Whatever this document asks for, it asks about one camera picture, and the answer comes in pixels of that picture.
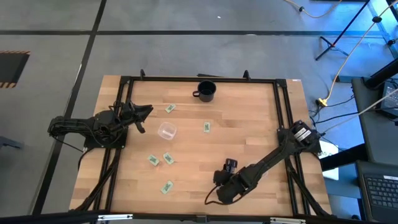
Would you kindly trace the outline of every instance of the clear plastic cup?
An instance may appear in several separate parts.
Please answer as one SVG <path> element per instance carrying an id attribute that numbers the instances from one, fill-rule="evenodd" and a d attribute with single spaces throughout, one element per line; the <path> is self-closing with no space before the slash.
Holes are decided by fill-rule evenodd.
<path id="1" fill-rule="evenodd" d="M 173 139 L 176 132 L 177 127 L 169 122 L 163 122 L 157 130 L 157 134 L 167 140 Z"/>

